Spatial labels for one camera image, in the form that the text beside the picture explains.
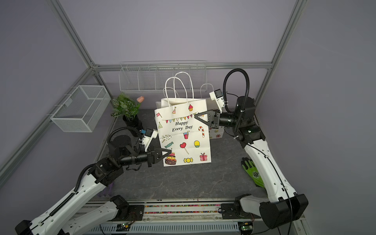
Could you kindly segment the white party paper bag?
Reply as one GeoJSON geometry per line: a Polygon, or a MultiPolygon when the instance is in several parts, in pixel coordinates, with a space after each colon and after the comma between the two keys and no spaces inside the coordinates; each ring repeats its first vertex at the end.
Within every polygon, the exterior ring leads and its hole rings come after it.
{"type": "Polygon", "coordinates": [[[166,80],[164,88],[172,82],[175,90],[176,82],[182,84],[185,97],[178,101],[177,97],[170,98],[165,95],[166,107],[157,108],[154,118],[157,125],[158,137],[161,148],[170,153],[164,157],[163,166],[187,166],[208,164],[212,162],[209,128],[202,123],[201,116],[196,115],[207,111],[204,99],[195,99],[194,93],[189,98],[187,89],[178,75],[188,74],[178,72],[166,80]]]}

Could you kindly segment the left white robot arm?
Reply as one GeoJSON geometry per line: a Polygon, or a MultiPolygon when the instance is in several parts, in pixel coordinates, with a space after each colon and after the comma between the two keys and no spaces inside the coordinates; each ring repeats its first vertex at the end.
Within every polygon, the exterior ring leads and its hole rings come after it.
{"type": "Polygon", "coordinates": [[[152,166],[172,153],[170,149],[147,147],[143,153],[129,150],[119,159],[107,157],[86,166],[79,174],[76,185],[55,205],[33,220],[23,220],[16,227],[19,235],[83,235],[100,224],[113,219],[131,219],[129,203],[120,195],[80,217],[74,215],[95,195],[108,187],[124,173],[124,166],[147,163],[152,166]]]}

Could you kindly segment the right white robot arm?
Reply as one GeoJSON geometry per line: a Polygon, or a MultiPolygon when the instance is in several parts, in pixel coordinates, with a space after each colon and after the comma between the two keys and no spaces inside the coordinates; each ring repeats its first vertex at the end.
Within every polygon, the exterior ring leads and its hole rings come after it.
{"type": "Polygon", "coordinates": [[[195,119],[211,129],[232,128],[247,158],[242,159],[242,166],[252,176],[262,179],[267,192],[266,198],[244,195],[236,200],[237,213],[252,213],[260,216],[269,229],[275,229],[298,220],[308,206],[304,194],[298,194],[278,167],[268,147],[266,137],[255,121],[254,99],[241,96],[237,99],[232,112],[224,112],[227,101],[223,95],[210,93],[215,103],[214,109],[195,114],[195,119]]]}

